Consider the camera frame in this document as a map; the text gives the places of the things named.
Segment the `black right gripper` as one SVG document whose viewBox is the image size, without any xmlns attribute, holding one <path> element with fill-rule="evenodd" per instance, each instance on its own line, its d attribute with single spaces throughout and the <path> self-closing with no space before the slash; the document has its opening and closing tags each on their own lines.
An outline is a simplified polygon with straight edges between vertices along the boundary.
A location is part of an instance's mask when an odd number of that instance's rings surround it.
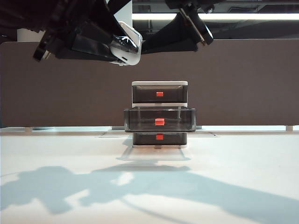
<svg viewBox="0 0 299 224">
<path fill-rule="evenodd" d="M 198 16 L 201 9 L 208 14 L 220 0 L 167 0 L 169 9 L 179 12 L 165 27 L 152 35 L 142 44 L 143 54 L 160 52 L 182 52 L 198 50 L 197 43 L 210 45 L 213 35 L 207 25 Z"/>
</svg>

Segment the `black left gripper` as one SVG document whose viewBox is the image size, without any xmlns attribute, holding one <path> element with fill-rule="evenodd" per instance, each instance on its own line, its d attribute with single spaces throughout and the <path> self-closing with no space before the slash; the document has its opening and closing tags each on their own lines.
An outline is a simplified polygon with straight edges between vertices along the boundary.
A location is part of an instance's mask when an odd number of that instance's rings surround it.
<svg viewBox="0 0 299 224">
<path fill-rule="evenodd" d="M 128 0 L 2 0 L 0 27 L 44 35 L 33 58 L 48 57 L 56 38 L 59 59 L 137 62 L 138 32 L 115 14 Z"/>
</svg>

